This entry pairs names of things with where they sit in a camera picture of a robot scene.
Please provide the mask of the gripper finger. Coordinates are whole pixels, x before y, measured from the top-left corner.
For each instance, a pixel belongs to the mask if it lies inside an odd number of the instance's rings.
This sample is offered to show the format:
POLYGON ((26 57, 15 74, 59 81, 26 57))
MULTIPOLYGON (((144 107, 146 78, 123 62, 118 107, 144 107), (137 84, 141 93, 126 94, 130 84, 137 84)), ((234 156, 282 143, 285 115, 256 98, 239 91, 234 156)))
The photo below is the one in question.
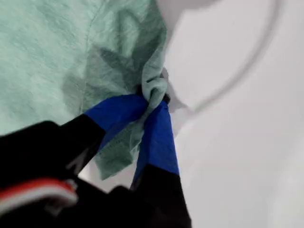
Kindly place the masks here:
POLYGON ((138 120, 148 102, 139 95, 105 99, 84 114, 58 125, 44 121, 48 133, 49 158, 43 162, 47 172, 80 171, 128 124, 138 120))
POLYGON ((145 121, 131 189, 162 208, 187 207, 167 97, 164 97, 145 121))

